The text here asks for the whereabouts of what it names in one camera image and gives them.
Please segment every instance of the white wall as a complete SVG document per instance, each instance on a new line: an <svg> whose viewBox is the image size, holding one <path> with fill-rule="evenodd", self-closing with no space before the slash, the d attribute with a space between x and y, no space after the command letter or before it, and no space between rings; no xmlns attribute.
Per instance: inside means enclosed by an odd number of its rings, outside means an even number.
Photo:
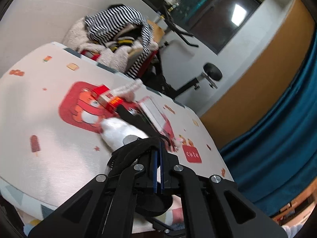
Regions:
<svg viewBox="0 0 317 238"><path fill-rule="evenodd" d="M210 88L204 80L199 90L190 89L176 100L193 109L198 116L205 113L252 65L273 38L291 2L283 1L265 0L218 55L196 38L188 40L198 44L199 48L189 47L175 33L169 33L165 39L171 45L162 52L162 63L166 80L173 88L179 88L199 75L207 62L215 64L223 74L217 90Z"/></svg>
<svg viewBox="0 0 317 238"><path fill-rule="evenodd" d="M116 3L130 5L149 19L156 17L141 0L14 0L0 21L0 77L37 47L61 42L79 18Z"/></svg>

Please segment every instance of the red label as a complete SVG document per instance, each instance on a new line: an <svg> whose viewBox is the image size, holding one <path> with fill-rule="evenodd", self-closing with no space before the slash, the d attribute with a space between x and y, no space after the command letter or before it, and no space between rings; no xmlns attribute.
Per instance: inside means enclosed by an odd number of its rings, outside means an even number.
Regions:
<svg viewBox="0 0 317 238"><path fill-rule="evenodd" d="M109 93L106 93L106 97L107 98L113 98L114 96L109 92Z"/></svg>
<svg viewBox="0 0 317 238"><path fill-rule="evenodd" d="M184 154L189 163L201 163L201 158L198 150L195 147L183 145Z"/></svg>

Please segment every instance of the ceiling light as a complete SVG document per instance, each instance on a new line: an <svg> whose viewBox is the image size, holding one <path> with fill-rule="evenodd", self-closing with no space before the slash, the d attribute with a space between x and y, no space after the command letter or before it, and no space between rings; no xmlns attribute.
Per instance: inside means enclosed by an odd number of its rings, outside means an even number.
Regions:
<svg viewBox="0 0 317 238"><path fill-rule="evenodd" d="M243 9L240 5L236 4L231 21L239 27L242 21L245 19L246 15L247 11Z"/></svg>

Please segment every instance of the clothes pile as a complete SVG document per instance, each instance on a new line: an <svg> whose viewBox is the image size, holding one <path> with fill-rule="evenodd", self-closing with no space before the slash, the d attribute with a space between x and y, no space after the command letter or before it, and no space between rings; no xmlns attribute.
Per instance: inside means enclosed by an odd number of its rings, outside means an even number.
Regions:
<svg viewBox="0 0 317 238"><path fill-rule="evenodd" d="M159 46L153 27L132 7L112 5L75 22L62 43L135 79L143 62Z"/></svg>

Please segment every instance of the small red carton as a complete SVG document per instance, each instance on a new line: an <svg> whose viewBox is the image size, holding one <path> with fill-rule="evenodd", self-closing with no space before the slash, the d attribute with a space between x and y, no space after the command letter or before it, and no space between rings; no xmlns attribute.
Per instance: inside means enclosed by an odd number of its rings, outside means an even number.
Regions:
<svg viewBox="0 0 317 238"><path fill-rule="evenodd" d="M111 90L105 85L93 89L91 95L110 113L123 103L123 99L112 95Z"/></svg>

